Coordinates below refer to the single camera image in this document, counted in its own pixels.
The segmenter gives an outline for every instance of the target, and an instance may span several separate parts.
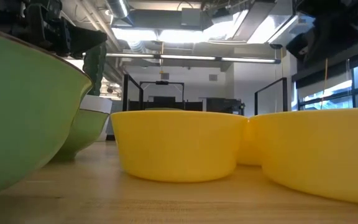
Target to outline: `wooden table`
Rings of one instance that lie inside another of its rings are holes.
[[[1,192],[0,223],[358,224],[358,204],[282,187],[258,167],[198,184],[138,179],[120,169],[113,142],[97,142]]]

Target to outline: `fluorescent light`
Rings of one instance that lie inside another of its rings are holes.
[[[269,15],[247,41],[248,44],[266,43],[291,16]]]
[[[231,27],[233,26],[234,21],[226,21],[219,22],[217,24],[213,24],[209,28],[203,31],[203,35],[205,39],[219,39],[225,38],[226,34],[231,31]]]
[[[127,6],[125,5],[124,0],[119,0],[119,4],[121,5],[121,9],[124,15],[128,16]]]
[[[112,28],[112,31],[119,40],[126,40],[130,42],[157,40],[157,35],[155,34],[154,30]]]
[[[108,53],[107,57],[123,57],[123,58],[154,58],[152,54],[125,54],[125,53]]]
[[[215,60],[215,57],[189,56],[189,55],[161,55],[164,59],[188,59],[188,60]]]
[[[298,15],[292,17],[290,21],[288,21],[280,30],[276,32],[276,34],[273,35],[272,38],[270,38],[267,42],[272,43],[277,37],[282,35],[285,30],[287,30],[296,20],[298,19]]]
[[[262,58],[232,58],[232,57],[223,57],[222,61],[224,62],[255,62],[255,63],[275,63],[274,59],[262,59]]]
[[[200,43],[207,41],[202,31],[163,30],[158,38],[167,43]]]
[[[243,57],[213,57],[213,56],[192,56],[192,55],[160,55],[160,54],[127,54],[127,53],[110,53],[107,57],[121,58],[162,58],[162,59],[182,59],[182,60],[210,60],[223,62],[253,62],[253,63],[276,63],[275,59],[263,58],[243,58]]]
[[[237,32],[237,30],[239,30],[239,28],[242,24],[242,21],[244,21],[248,12],[249,11],[247,9],[242,12],[237,12],[236,14],[233,15],[233,20],[235,22],[234,22],[232,29],[226,34],[226,40],[232,38],[234,36],[234,34]]]

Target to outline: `black bracket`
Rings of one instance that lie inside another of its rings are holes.
[[[255,92],[255,115],[258,115],[258,93],[261,91],[266,90],[267,88],[271,87],[272,85],[283,82],[283,111],[288,111],[288,89],[287,89],[287,78],[283,77],[278,80],[275,80],[271,84],[261,88],[260,90]]]
[[[143,89],[137,82],[129,75],[124,75],[124,86],[122,94],[122,111],[128,110],[128,84],[131,81],[139,89],[139,109],[143,110]]]
[[[150,84],[156,84],[156,85],[169,85],[169,84],[177,84],[177,85],[181,85],[181,100],[182,102],[185,102],[185,83],[180,83],[180,82],[168,82],[168,81],[155,81],[155,82],[148,82],[148,81],[142,81],[140,82],[140,87],[142,87],[142,85],[144,83],[150,83]]]

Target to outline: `bowl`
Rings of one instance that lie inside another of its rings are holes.
[[[248,166],[260,166],[260,150],[255,142],[255,130],[253,128],[253,117],[250,117],[244,127],[244,135],[241,141],[237,163]]]
[[[202,182],[231,174],[247,120],[197,111],[127,111],[111,118],[122,168],[164,182]]]
[[[178,108],[146,108],[145,110],[182,110]]]
[[[86,95],[81,102],[81,109],[111,113],[112,100],[100,96]]]
[[[91,86],[64,60],[0,33],[0,191],[56,154]]]
[[[65,143],[52,162],[74,160],[78,152],[98,139],[108,116],[109,113],[80,109]]]
[[[358,109],[265,114],[253,121],[267,177],[358,203]]]

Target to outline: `window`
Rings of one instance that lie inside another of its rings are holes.
[[[314,83],[298,90],[300,110],[358,108],[358,67],[325,82]]]
[[[328,88],[326,90],[319,91],[318,93],[309,95],[309,96],[303,98],[303,101],[313,100],[313,99],[317,99],[317,98],[321,98],[321,97],[327,97],[327,96],[331,96],[333,94],[340,93],[343,91],[350,91],[351,89],[352,89],[352,80],[348,80],[348,81],[344,81],[336,86]]]
[[[342,97],[332,100],[324,100],[323,103],[312,103],[305,105],[305,110],[326,110],[326,109],[343,109],[343,108],[352,108],[352,97]]]

